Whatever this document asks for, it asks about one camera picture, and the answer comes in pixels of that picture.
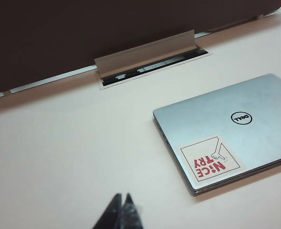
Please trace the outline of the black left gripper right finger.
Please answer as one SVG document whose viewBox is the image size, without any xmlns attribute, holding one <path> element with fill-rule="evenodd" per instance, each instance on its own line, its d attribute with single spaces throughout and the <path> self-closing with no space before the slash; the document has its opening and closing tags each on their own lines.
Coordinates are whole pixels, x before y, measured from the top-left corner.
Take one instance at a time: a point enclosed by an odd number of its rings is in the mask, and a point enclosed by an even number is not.
<svg viewBox="0 0 281 229">
<path fill-rule="evenodd" d="M 120 229 L 143 229 L 143 224 L 130 193 L 127 193 L 119 216 Z"/>
</svg>

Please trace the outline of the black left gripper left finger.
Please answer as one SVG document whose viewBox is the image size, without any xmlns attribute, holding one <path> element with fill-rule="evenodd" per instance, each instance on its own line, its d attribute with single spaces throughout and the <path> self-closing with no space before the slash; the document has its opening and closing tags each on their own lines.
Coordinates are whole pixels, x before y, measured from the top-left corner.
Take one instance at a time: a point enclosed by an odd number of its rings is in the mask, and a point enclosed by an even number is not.
<svg viewBox="0 0 281 229">
<path fill-rule="evenodd" d="M 93 229 L 119 229 L 122 206 L 122 194 L 114 195 Z"/>
</svg>

